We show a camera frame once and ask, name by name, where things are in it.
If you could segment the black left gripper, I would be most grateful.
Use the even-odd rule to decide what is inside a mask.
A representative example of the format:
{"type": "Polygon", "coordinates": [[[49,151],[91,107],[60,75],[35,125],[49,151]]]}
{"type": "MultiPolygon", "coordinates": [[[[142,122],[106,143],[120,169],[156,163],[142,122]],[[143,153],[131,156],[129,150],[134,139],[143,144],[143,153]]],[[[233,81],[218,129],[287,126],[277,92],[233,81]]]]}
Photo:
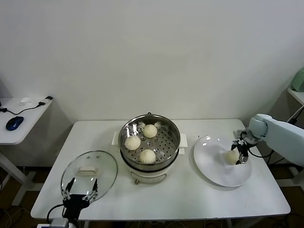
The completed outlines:
{"type": "Polygon", "coordinates": [[[95,180],[92,190],[88,194],[70,194],[71,188],[75,182],[75,178],[66,185],[64,190],[61,190],[63,199],[63,205],[66,208],[64,212],[64,218],[69,220],[78,220],[82,209],[86,209],[90,206],[88,200],[94,200],[98,195],[98,179],[95,180]]]}

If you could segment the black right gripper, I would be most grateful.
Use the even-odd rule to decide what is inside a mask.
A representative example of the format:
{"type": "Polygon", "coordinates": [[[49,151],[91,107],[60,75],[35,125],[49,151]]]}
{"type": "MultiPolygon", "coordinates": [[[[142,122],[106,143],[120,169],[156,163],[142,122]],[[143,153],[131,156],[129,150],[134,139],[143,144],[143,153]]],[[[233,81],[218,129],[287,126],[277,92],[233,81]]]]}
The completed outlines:
{"type": "Polygon", "coordinates": [[[240,153],[236,165],[245,164],[248,161],[248,146],[244,141],[232,141],[231,150],[238,150],[240,153]]]}

